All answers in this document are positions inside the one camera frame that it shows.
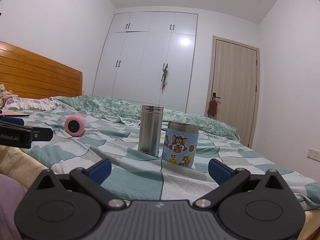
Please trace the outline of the blue cartoon sticker cup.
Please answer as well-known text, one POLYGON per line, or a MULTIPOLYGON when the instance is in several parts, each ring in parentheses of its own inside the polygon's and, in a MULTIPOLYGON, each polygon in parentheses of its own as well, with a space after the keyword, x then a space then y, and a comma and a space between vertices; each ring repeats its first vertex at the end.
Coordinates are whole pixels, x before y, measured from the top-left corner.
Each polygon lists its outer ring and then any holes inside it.
POLYGON ((191 168, 195 158, 199 126, 169 121, 163 142, 162 159, 191 168))

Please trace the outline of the pink steel cup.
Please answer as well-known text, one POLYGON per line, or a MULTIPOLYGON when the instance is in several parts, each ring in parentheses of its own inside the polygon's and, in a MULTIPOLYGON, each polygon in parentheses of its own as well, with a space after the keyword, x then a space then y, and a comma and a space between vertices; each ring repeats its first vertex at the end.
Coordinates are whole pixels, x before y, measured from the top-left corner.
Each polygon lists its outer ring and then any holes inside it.
POLYGON ((73 114, 67 117, 64 124, 66 133, 73 137, 80 137, 84 134, 86 129, 86 120, 83 116, 73 114))

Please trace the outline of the beige room door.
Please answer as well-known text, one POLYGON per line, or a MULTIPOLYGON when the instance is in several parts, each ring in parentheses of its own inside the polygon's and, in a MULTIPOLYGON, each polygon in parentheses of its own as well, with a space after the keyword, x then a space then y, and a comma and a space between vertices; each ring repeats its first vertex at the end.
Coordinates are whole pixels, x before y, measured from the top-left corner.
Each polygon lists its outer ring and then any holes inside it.
POLYGON ((213 36, 205 115, 213 93, 221 97, 213 118, 237 128, 240 142, 251 148, 259 107, 260 49, 213 36))

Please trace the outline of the pink flat book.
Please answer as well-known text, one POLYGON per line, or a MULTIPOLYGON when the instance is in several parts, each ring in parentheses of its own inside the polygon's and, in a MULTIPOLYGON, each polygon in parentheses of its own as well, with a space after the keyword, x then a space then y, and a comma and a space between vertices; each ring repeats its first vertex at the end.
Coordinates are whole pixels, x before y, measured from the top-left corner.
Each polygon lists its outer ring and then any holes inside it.
POLYGON ((0 116, 22 118, 22 117, 28 117, 29 114, 16 113, 16 112, 3 112, 3 113, 0 114, 0 116))

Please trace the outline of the checkered green bed sheet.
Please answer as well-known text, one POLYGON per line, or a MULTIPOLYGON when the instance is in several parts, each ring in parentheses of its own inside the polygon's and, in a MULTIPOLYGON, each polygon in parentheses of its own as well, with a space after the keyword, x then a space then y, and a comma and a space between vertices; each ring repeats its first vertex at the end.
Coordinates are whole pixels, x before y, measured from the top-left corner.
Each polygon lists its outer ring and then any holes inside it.
POLYGON ((1 147, 1 173, 29 188, 39 173, 49 168, 66 174, 88 168, 103 158, 112 163, 103 187, 124 200, 187 199, 191 202, 217 187, 208 163, 217 159, 231 168, 252 174, 277 170, 306 210, 319 207, 319 183, 298 172, 276 165, 236 140, 200 132, 191 168, 171 164, 138 150, 139 128, 124 119, 86 115, 83 136, 68 135, 63 126, 71 109, 29 111, 28 126, 50 127, 49 142, 33 142, 31 149, 1 147))

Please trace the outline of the purple floral pillow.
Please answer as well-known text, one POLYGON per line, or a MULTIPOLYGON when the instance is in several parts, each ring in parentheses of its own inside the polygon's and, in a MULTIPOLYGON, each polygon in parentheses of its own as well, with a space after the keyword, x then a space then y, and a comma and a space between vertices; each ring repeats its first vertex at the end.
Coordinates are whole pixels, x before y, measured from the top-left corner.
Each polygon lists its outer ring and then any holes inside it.
POLYGON ((56 109, 56 103, 50 98, 46 99, 30 99, 30 98, 9 98, 3 109, 9 110, 38 110, 49 111, 56 109))

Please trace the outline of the green floral duvet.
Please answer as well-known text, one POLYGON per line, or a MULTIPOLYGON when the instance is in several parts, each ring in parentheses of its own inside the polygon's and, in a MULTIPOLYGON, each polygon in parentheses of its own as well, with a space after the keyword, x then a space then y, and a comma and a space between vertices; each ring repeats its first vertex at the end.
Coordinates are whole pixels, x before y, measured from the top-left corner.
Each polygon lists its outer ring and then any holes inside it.
POLYGON ((173 111, 159 106, 137 105, 124 100, 106 98, 94 95, 76 97, 55 96, 53 100, 60 107, 74 109, 80 113, 104 118, 114 122, 123 122, 126 125, 138 125, 144 111, 162 115, 163 122, 175 121, 192 124, 200 130, 239 141, 238 130, 224 122, 217 121, 197 114, 173 111))

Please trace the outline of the purple cushion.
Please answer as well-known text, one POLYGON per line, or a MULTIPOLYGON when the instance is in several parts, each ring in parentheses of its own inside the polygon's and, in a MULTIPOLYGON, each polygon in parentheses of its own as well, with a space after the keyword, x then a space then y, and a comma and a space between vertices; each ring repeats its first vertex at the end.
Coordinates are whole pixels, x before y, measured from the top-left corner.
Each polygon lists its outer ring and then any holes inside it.
POLYGON ((22 239, 14 222, 14 214, 27 189, 1 174, 1 239, 22 239))

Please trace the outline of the wooden headboard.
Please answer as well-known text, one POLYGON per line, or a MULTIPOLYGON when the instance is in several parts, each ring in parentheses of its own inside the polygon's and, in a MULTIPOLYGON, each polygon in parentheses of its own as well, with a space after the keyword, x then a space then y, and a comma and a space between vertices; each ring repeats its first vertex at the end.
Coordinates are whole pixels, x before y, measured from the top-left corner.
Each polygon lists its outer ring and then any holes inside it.
POLYGON ((82 94, 82 72, 1 42, 1 84, 23 98, 74 97, 82 94))

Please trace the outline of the green hanging ornament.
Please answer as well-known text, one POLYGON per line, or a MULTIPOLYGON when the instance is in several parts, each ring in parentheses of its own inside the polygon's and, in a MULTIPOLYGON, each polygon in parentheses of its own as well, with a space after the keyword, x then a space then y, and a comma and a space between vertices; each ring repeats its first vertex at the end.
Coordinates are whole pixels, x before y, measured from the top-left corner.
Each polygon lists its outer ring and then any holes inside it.
POLYGON ((168 79, 168 65, 163 65, 163 74, 161 78, 161 90, 164 90, 167 85, 167 79, 168 79))

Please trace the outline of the white built-in wardrobe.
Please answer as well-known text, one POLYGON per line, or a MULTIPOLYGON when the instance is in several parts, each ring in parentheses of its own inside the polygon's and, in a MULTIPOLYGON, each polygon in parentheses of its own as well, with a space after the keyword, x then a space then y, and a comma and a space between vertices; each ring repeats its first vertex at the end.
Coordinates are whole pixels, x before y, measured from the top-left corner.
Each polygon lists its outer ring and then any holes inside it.
POLYGON ((197 15, 136 11, 115 14, 93 95, 186 111, 197 15), (163 65, 168 79, 161 90, 163 65))

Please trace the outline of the white wall socket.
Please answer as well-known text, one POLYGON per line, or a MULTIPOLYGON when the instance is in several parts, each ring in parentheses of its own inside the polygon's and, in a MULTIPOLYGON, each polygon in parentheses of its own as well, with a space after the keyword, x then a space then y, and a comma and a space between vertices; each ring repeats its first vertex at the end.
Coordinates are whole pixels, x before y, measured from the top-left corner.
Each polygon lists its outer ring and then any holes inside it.
POLYGON ((320 151, 319 150, 314 150, 314 149, 308 149, 307 157, 309 159, 313 159, 316 161, 320 161, 320 151))

